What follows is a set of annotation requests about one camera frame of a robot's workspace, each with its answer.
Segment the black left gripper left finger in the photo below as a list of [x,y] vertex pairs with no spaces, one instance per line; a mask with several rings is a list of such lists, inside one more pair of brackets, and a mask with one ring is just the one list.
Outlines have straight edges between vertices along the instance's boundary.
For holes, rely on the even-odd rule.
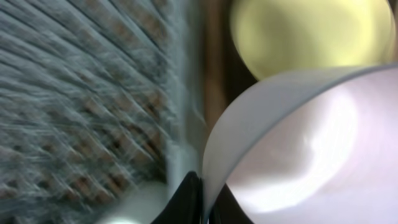
[[197,173],[188,172],[168,204],[151,224],[199,224],[203,205],[202,187]]

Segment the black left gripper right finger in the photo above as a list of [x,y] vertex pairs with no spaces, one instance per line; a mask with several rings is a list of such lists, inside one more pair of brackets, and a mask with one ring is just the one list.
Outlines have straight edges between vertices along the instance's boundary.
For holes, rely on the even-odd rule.
[[211,209],[209,224],[253,224],[243,212],[228,185],[221,189]]

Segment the pale green plastic cup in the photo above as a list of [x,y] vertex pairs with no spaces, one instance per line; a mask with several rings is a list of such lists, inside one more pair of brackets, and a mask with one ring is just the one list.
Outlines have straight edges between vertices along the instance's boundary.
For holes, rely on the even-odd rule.
[[135,192],[122,196],[115,208],[97,224],[150,224],[168,202],[168,186],[161,182],[147,182]]

